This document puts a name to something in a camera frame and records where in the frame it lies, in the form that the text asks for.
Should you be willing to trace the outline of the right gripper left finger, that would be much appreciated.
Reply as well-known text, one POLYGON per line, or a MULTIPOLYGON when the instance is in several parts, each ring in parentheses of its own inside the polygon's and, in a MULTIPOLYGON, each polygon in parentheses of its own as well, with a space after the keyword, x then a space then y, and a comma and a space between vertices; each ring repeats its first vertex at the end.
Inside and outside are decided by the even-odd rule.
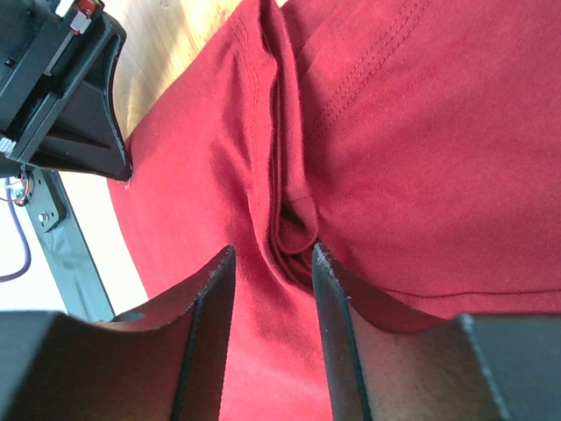
POLYGON ((235 279, 235 251, 227 246, 107 323, 3 312, 2 419, 218 419, 235 279))

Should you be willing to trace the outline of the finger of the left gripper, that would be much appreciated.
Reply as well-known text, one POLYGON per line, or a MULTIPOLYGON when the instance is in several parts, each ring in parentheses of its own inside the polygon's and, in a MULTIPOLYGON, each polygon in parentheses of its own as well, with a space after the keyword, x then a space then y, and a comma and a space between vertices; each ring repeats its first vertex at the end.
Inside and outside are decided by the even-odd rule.
POLYGON ((32 165, 127 181, 131 158, 113 103, 117 61, 126 40, 111 17, 95 19, 85 33, 70 33, 47 65, 53 118, 40 127, 44 138, 32 165))

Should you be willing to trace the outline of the dark red t shirt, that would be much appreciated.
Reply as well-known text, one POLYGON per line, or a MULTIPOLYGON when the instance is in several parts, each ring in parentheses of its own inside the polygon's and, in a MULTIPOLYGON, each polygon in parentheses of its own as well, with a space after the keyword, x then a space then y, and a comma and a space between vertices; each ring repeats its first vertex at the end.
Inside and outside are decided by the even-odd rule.
POLYGON ((111 199, 149 296, 237 255, 222 420, 327 420, 324 244, 440 318, 560 310, 557 1, 244 1, 111 199))

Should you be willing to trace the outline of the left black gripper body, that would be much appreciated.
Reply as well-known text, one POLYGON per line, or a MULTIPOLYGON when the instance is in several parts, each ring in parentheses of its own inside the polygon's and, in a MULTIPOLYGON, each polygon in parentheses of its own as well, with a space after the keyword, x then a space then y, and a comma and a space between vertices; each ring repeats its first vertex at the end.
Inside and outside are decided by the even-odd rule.
POLYGON ((1 2, 1 154, 29 163, 76 89, 72 50, 101 1, 1 2))

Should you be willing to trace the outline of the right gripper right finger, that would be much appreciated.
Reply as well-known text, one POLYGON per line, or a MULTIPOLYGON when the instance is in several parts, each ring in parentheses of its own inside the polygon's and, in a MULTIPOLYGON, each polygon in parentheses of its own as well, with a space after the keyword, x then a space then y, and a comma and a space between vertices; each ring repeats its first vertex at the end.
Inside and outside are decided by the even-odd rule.
POLYGON ((312 277, 336 420, 559 419, 559 315, 437 318, 322 246, 312 277))

